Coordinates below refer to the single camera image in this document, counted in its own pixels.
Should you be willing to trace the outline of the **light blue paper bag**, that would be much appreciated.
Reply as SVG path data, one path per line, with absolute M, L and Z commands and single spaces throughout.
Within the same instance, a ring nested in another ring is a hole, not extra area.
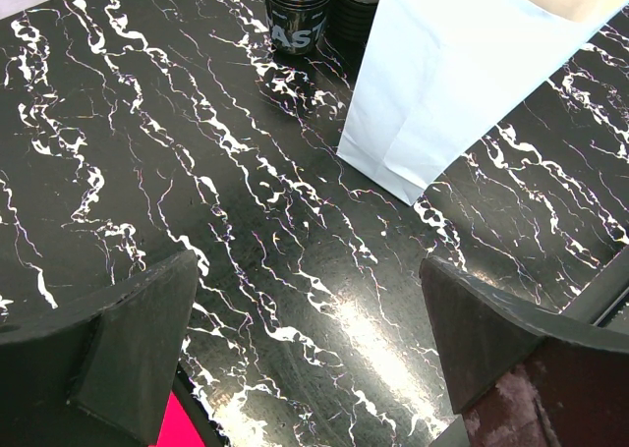
M 379 0 L 337 153 L 407 204 L 628 0 Z

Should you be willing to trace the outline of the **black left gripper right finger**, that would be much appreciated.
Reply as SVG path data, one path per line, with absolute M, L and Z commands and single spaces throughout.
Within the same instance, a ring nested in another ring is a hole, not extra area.
M 625 446 L 628 337 L 554 313 L 439 258 L 420 267 L 469 446 Z

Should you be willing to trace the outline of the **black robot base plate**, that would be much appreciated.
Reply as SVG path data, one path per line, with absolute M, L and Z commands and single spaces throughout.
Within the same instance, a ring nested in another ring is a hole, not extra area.
M 624 247 L 562 311 L 562 315 L 602 327 L 628 295 L 628 247 Z

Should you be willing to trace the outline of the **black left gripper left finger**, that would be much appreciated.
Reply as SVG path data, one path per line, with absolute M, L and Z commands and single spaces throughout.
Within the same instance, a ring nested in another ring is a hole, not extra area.
M 1 326 L 4 446 L 156 443 L 199 280 L 192 251 Z

